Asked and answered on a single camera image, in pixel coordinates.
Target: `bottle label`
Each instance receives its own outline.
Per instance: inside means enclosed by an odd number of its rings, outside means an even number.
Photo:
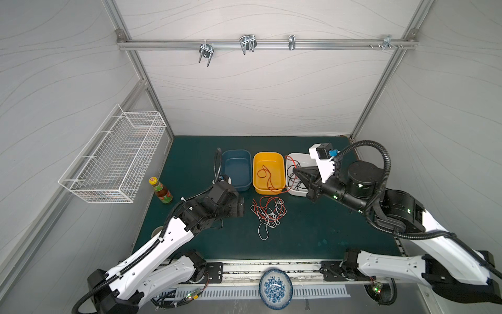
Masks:
[[[155,192],[158,192],[164,188],[164,185],[162,183],[159,183],[159,185],[154,186],[153,188]]]
[[[167,190],[167,194],[159,197],[160,201],[164,204],[169,204],[173,200],[173,196],[169,190]]]

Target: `dark green table mat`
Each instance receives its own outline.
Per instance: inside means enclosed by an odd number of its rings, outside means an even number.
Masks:
[[[153,197],[136,241],[135,250],[144,245],[152,231],[161,226],[172,206],[182,197],[206,189],[213,180],[213,157],[222,151],[246,149],[251,158],[258,152],[281,155],[306,153],[316,143],[332,143],[341,150],[349,145],[346,137],[235,137],[177,136],[159,180],[174,196],[171,204]],[[343,167],[355,161],[353,153],[343,159]],[[178,252],[195,249],[205,259],[342,259],[347,248],[376,254],[399,255],[391,235],[370,227],[364,217],[323,196],[315,204],[304,197],[281,194],[287,214],[281,224],[269,228],[269,238],[258,236],[258,217],[249,209],[253,198],[259,200],[253,185],[244,196],[244,217],[223,220],[222,229],[208,229],[182,246]],[[263,237],[265,226],[260,232]]]

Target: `white wire basket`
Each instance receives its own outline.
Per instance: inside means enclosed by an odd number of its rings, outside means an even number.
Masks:
[[[59,184],[88,203],[132,203],[165,128],[157,111],[124,112],[116,105]]]

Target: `aluminum frame rail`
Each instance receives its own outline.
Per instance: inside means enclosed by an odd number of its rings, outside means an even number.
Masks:
[[[290,41],[260,40],[256,38],[255,50],[293,50]],[[216,50],[241,50],[238,39],[235,40],[124,40],[117,42],[120,50],[199,50],[201,44],[211,45]],[[296,39],[294,50],[380,50],[386,44],[385,39]],[[391,39],[385,49],[415,49],[418,41]]]

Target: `yellow plastic bin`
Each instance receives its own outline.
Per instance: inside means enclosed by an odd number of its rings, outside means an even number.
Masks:
[[[286,186],[284,158],[279,153],[261,152],[253,158],[253,186],[258,194],[276,195]]]

